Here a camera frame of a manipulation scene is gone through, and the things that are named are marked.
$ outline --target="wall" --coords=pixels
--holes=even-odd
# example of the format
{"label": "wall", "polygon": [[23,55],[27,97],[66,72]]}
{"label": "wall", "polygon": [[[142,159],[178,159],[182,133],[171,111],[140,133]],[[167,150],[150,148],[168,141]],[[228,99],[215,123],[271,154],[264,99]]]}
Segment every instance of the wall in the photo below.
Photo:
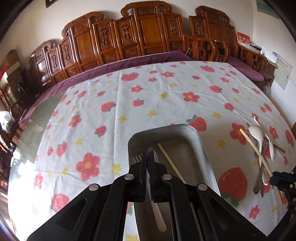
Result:
{"label": "wall", "polygon": [[[45,7],[45,0],[34,0],[17,17],[0,43],[0,63],[11,50],[18,51],[21,65],[28,67],[29,55],[44,41],[62,39],[64,26],[91,11],[100,11],[105,18],[118,19],[120,10],[132,0],[58,0]],[[253,35],[253,10],[251,0],[167,0],[173,12],[181,14],[186,32],[189,33],[188,15],[195,15],[200,5],[225,12],[235,28],[249,36]]]}
{"label": "wall", "polygon": [[256,0],[252,0],[252,3],[253,42],[263,48],[273,50],[293,66],[291,78],[285,90],[276,82],[273,82],[271,86],[275,105],[285,115],[288,125],[292,127],[296,122],[296,43],[280,19],[258,12]]}

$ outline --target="stainless steel tray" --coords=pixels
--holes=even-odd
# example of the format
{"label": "stainless steel tray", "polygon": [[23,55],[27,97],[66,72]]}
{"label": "stainless steel tray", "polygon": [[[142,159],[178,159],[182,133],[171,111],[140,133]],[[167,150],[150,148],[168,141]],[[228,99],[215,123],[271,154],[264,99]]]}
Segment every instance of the stainless steel tray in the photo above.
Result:
{"label": "stainless steel tray", "polygon": [[[205,183],[220,195],[211,164],[194,128],[186,124],[160,127],[136,133],[128,142],[130,165],[133,164],[133,157],[153,147],[159,163],[167,167],[169,174],[177,176],[157,143],[162,145],[187,184]],[[165,232],[158,230],[149,200],[134,204],[140,241],[173,240],[169,204],[159,203],[158,206],[167,226]]]}

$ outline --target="purple cushion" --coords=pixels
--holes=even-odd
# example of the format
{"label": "purple cushion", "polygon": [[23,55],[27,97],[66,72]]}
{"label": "purple cushion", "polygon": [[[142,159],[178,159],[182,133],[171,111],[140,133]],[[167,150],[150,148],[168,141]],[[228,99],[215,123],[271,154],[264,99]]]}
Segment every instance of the purple cushion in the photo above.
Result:
{"label": "purple cushion", "polygon": [[264,77],[262,74],[253,70],[250,66],[247,66],[244,62],[240,61],[237,58],[229,57],[228,63],[241,72],[252,82],[263,82]]}

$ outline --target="tablecloth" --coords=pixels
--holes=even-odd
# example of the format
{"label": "tablecloth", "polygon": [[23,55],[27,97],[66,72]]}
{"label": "tablecloth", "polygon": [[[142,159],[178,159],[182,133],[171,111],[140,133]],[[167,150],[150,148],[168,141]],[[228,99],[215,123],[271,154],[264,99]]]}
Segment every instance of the tablecloth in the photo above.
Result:
{"label": "tablecloth", "polygon": [[[270,185],[253,193],[258,175],[252,147],[240,134],[253,116],[272,141],[272,171],[295,166],[294,138],[272,102],[227,63],[170,62],[123,69],[69,88],[43,134],[32,182],[28,235],[89,184],[101,186],[129,170],[133,134],[177,123],[193,126],[208,154],[222,197],[268,235],[287,211]],[[129,203],[124,240],[138,239]]]}

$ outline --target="chopstick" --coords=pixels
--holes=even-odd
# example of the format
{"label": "chopstick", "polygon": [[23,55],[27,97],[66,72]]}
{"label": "chopstick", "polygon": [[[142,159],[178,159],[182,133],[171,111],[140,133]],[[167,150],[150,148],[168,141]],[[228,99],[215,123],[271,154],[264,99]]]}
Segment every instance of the chopstick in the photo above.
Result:
{"label": "chopstick", "polygon": [[179,173],[178,169],[173,164],[172,160],[169,158],[169,156],[167,155],[167,153],[165,152],[165,150],[163,149],[163,147],[161,146],[161,144],[158,143],[157,145],[158,145],[159,149],[161,150],[161,152],[163,153],[163,155],[165,156],[165,158],[167,159],[167,161],[169,162],[169,164],[171,165],[171,167],[173,168],[173,170],[175,171],[175,173],[177,174],[178,178],[180,178],[182,180],[182,182],[186,184],[184,178],[181,176],[181,174]]}
{"label": "chopstick", "polygon": [[[243,134],[243,136],[246,138],[246,140],[253,147],[253,149],[255,150],[255,152],[257,153],[257,155],[260,157],[263,165],[265,166],[265,168],[266,168],[269,176],[272,177],[273,176],[272,171],[270,170],[270,168],[269,168],[267,162],[265,161],[264,157],[262,156],[262,154],[259,152],[258,148],[255,146],[255,144],[251,141],[250,137],[248,137],[248,135],[242,129],[239,129],[239,131]],[[280,197],[281,204],[283,204],[284,202],[283,202],[283,198],[281,197],[280,191],[277,188],[275,190],[276,190],[276,192],[278,193],[278,195]]]}

